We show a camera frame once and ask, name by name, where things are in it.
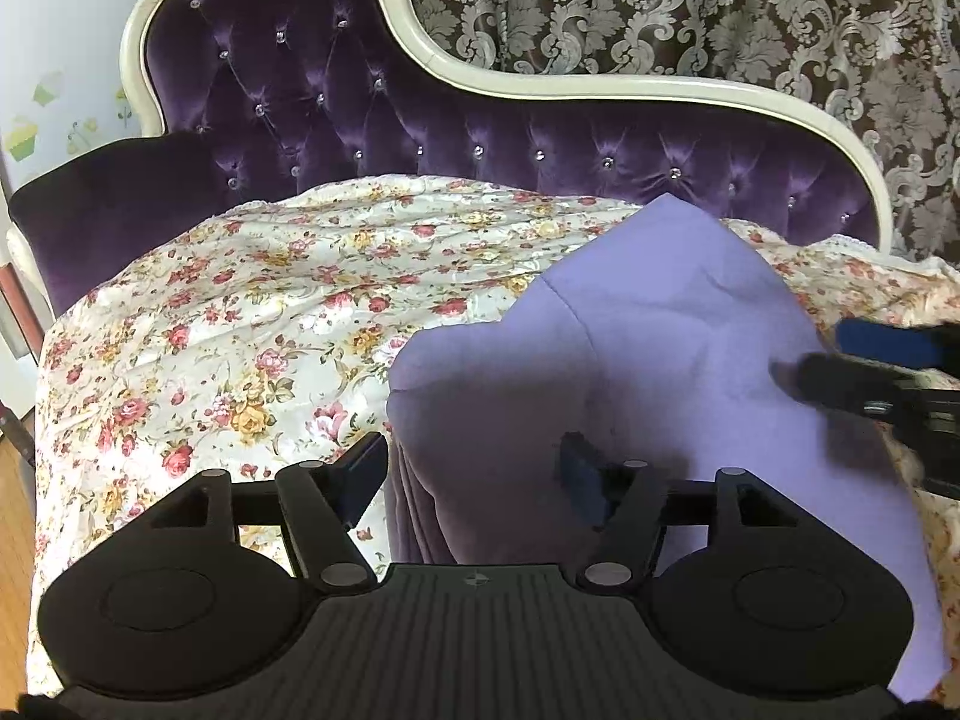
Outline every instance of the folded purple garment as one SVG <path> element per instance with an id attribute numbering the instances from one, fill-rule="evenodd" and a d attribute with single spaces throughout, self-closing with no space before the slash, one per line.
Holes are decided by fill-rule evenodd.
<path id="1" fill-rule="evenodd" d="M 750 469 L 886 566 L 914 607 L 891 689 L 949 667 L 920 519 L 872 424 L 774 381 L 823 349 L 744 242 L 665 194 L 536 279 L 500 322 L 414 334 L 390 371 L 387 503 L 400 562 L 579 562 L 596 536 L 554 478 L 560 436 L 677 478 Z M 703 546 L 673 529 L 659 570 Z"/>

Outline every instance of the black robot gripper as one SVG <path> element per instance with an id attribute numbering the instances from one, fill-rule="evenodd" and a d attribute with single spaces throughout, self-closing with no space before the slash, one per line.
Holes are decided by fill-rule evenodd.
<path id="1" fill-rule="evenodd" d="M 558 479 L 599 531 L 583 565 L 393 565 L 347 532 L 387 470 L 368 434 L 272 482 L 202 471 L 78 560 L 37 626 L 80 718 L 880 719 L 909 641 L 893 575 L 743 469 L 613 464 L 579 434 Z M 531 517 L 536 512 L 531 510 Z M 290 576 L 240 546 L 280 525 Z M 706 549 L 655 576 L 667 528 Z"/>

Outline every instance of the bed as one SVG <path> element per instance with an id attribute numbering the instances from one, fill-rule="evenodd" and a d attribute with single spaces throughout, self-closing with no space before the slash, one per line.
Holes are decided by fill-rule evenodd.
<path id="1" fill-rule="evenodd" d="M 270 478 L 389 429 L 405 338 L 496 319 L 665 191 L 735 220 L 824 331 L 960 317 L 955 271 L 888 256 L 867 148 L 788 95 L 482 70 L 439 50 L 409 0 L 140 0 L 120 60 L 143 137 L 10 203 L 11 252 L 59 317 L 37 397 L 35 602 L 202 469 Z M 952 624 L 960 514 L 918 500 Z M 381 501 L 352 533 L 383 570 Z M 280 559 L 269 529 L 243 538 Z M 59 687 L 34 630 L 28 678 Z"/>

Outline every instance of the white wall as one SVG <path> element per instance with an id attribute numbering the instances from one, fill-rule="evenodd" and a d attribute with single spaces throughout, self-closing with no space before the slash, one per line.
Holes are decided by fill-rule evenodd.
<path id="1" fill-rule="evenodd" d="M 117 61 L 135 2 L 0 0 L 0 180 L 9 191 L 137 134 Z M 2 196 L 0 261 L 10 225 Z M 37 314 L 48 319 L 40 306 Z"/>

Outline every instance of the purple velvet upholstery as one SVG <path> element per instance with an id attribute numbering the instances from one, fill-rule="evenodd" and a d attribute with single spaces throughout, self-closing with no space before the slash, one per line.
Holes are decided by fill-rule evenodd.
<path id="1" fill-rule="evenodd" d="M 136 169 L 119 158 L 97 167 L 103 174 L 89 184 L 104 197 L 39 197 L 33 184 L 13 196 L 11 215 L 58 311 L 162 242 L 160 231 L 169 238 L 240 202 L 386 172 L 640 203 L 670 191 L 798 244 L 836 232 L 877 240 L 856 168 L 803 127 L 696 103 L 497 100 L 463 92 L 403 52 L 377 0 L 165 0 L 146 47 L 168 131 L 192 143 L 193 167 L 179 170 L 162 146 L 140 141 Z M 94 159 L 88 154 L 57 172 L 83 170 Z M 202 159 L 209 170 L 196 164 Z M 174 191 L 172 182 L 196 202 L 165 200 L 147 187 L 166 172 L 164 190 Z M 187 186 L 198 173 L 203 183 Z M 73 209 L 69 229 L 41 231 L 61 225 L 62 203 Z M 145 208 L 152 203 L 166 206 L 160 227 L 144 224 L 144 214 L 157 213 Z M 28 207 L 37 204 L 42 214 Z M 119 216 L 104 226 L 104 214 Z M 120 250 L 117 227 L 128 238 Z M 72 247 L 51 244 L 66 237 Z M 85 256 L 96 264 L 77 269 Z"/>

